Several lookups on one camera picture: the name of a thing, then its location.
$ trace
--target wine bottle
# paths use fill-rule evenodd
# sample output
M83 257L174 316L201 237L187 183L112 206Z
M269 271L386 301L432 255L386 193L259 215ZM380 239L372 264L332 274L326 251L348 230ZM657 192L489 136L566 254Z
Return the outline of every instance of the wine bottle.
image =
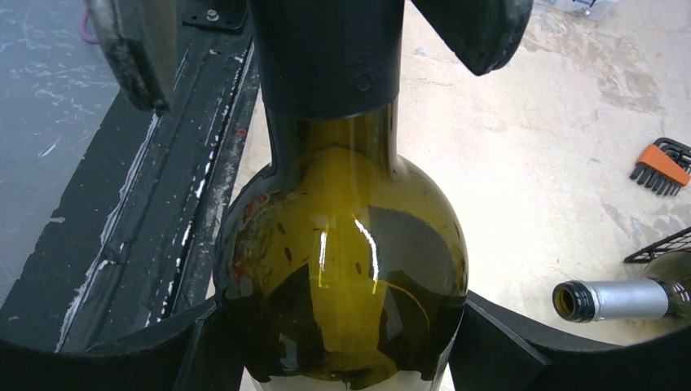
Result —
M691 248L653 259L641 279L560 283L554 288L552 303L559 316L577 323L691 319Z
M264 391L438 389L468 265L448 200L396 152L403 5L249 0L272 159L213 278Z

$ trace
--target black plastic cap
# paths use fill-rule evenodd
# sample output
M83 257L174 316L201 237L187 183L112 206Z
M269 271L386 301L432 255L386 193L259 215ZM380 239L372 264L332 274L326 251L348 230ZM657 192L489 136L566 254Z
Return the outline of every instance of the black plastic cap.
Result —
M533 0L412 2L476 76L508 64L521 43L533 8Z
M595 303L592 294L579 281L566 281L552 291L554 310L569 322L587 323L595 317Z
M398 95L404 0L248 0L264 104L325 120Z

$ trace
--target stained floor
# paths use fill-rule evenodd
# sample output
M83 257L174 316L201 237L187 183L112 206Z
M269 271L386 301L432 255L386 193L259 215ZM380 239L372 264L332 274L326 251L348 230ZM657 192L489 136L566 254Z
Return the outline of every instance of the stained floor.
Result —
M691 226L690 190L660 198L628 179L656 138L691 143L691 3L627 0L600 22L535 6L513 61L480 78L410 3L403 36L398 151L453 204L471 289L616 344L678 327L567 323L550 296L567 279L635 278L625 256ZM235 193L269 159L260 100Z

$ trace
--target black holder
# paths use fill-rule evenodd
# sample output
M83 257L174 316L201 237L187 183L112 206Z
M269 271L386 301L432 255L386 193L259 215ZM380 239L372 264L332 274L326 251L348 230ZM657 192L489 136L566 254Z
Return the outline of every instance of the black holder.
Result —
M227 390L243 365L213 299L82 354L0 340L3 390ZM560 332L471 292L451 352L457 391L688 390L691 327L622 347Z
M666 137L658 138L653 145L659 147L679 167L691 174L691 147ZM676 196L682 187L645 163L637 163L629 178L636 180L646 189L651 189L658 196Z
M593 7L597 0L572 0L573 2L580 2L581 4L586 4L588 7Z
M219 33L240 35L247 20L245 0L192 0L182 15L183 24Z

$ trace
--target bottle neck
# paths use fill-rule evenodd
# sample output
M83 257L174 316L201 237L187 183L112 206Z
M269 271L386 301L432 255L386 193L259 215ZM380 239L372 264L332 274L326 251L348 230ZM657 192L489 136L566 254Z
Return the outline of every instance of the bottle neck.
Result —
M563 319L578 323L660 319L669 309L667 293L652 279L560 283L552 302Z
M282 174L304 175L325 155L338 152L367 159L370 174L390 173L396 151L397 101L383 108L336 120L304 120L266 110L271 138L272 164ZM362 169L355 160L342 172Z
M398 96L404 0L248 0L266 108L358 116Z

